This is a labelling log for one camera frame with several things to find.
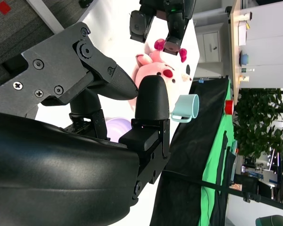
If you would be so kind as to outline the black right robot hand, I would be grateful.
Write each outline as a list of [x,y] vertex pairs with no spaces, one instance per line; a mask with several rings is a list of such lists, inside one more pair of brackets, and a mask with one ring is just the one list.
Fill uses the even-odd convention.
[[107,226],[167,164],[166,84],[139,87],[79,22],[6,62],[0,226]]

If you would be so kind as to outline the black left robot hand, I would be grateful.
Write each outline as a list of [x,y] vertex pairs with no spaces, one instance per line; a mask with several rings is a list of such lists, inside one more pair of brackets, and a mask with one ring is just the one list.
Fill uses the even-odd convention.
[[155,17],[167,21],[168,35],[163,51],[172,55],[180,52],[189,21],[192,19],[194,0],[141,0],[140,9],[130,15],[130,39],[145,43]]

